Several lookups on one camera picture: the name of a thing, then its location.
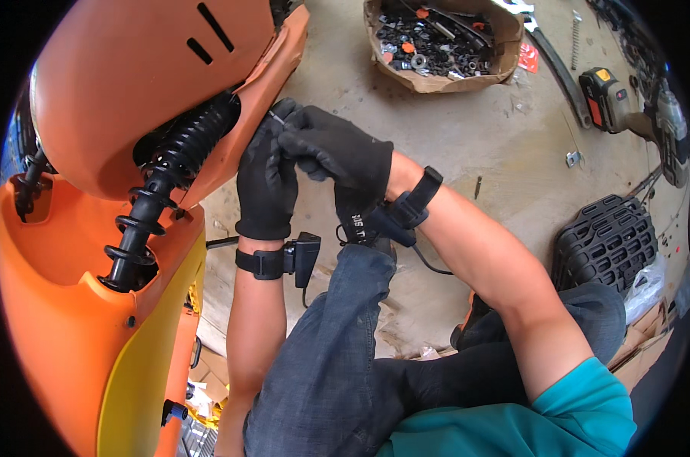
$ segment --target blue jeans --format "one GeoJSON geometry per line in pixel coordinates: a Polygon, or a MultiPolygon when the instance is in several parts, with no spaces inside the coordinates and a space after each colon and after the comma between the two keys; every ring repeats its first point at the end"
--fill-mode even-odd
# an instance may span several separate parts
{"type": "MultiPolygon", "coordinates": [[[[378,302],[395,262],[346,245],[330,289],[295,325],[244,424],[248,457],[375,455],[405,417],[437,407],[528,405],[496,312],[469,331],[468,347],[435,361],[375,359],[378,302]]],[[[622,297],[589,283],[559,294],[596,357],[608,362],[624,337],[622,297]]]]}

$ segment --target teal shirt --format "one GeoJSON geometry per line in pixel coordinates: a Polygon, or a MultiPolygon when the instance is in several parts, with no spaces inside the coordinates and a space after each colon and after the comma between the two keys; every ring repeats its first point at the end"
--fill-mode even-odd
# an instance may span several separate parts
{"type": "Polygon", "coordinates": [[[634,434],[624,386],[596,358],[578,365],[531,408],[437,408],[405,418],[377,457],[623,455],[634,434]]]}

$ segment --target person's left arm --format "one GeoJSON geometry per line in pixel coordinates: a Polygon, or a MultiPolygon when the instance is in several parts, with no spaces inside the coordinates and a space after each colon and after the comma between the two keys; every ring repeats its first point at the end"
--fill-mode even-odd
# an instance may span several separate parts
{"type": "MultiPolygon", "coordinates": [[[[272,110],[284,119],[295,108],[285,99],[272,110]]],[[[278,251],[292,227],[297,185],[295,162],[281,156],[282,126],[268,115],[241,156],[236,187],[241,219],[238,249],[244,254],[278,251]]],[[[286,336],[284,280],[262,280],[238,268],[226,333],[230,395],[218,427],[215,457],[243,456],[243,421],[261,391],[286,336]]]]}

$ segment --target concrete floor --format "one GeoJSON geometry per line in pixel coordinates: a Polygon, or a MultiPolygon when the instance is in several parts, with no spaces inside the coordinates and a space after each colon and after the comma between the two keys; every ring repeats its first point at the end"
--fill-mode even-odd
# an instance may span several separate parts
{"type": "MultiPolygon", "coordinates": [[[[628,193],[659,163],[656,147],[632,133],[611,135],[580,128],[542,59],[537,74],[521,71],[519,80],[510,85],[474,93],[412,94],[373,66],[361,2],[310,0],[306,5],[311,19],[304,58],[281,96],[317,105],[378,139],[393,141],[398,151],[437,169],[446,183],[470,200],[476,179],[482,176],[475,204],[522,240],[548,269],[555,233],[579,208],[608,194],[628,193]],[[566,154],[576,149],[585,161],[569,169],[566,154]]],[[[627,81],[630,67],[617,39],[605,23],[598,26],[586,2],[536,0],[541,29],[563,61],[570,61],[573,9],[584,18],[575,78],[602,66],[627,81]]],[[[527,36],[524,41],[531,42],[527,36]]],[[[636,96],[631,102],[637,109],[636,96]]],[[[308,289],[311,301],[327,289],[337,264],[338,220],[331,181],[316,183],[302,173],[299,178],[292,234],[306,230],[322,236],[308,289]]],[[[689,189],[676,189],[663,178],[655,188],[649,209],[658,238],[663,231],[671,236],[669,246],[660,248],[670,255],[666,283],[671,298],[688,258],[689,189]]],[[[209,196],[203,206],[208,239],[234,234],[239,217],[234,181],[209,196]]],[[[429,261],[441,265],[427,241],[419,241],[419,246],[429,261]]],[[[411,249],[399,246],[397,253],[398,272],[376,331],[376,355],[410,358],[422,346],[447,348],[451,330],[468,310],[468,286],[432,273],[411,249]]],[[[234,248],[210,251],[206,270],[198,333],[206,346],[225,355],[234,248]]],[[[285,279],[285,301],[291,331],[304,312],[293,278],[285,279]]]]}

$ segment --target red label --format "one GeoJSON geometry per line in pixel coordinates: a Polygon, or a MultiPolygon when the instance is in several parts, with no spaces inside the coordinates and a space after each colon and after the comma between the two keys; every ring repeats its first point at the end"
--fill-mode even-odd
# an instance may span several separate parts
{"type": "Polygon", "coordinates": [[[588,107],[591,108],[591,115],[593,116],[593,123],[603,125],[601,123],[601,111],[598,109],[598,104],[592,99],[588,99],[588,107]]]}

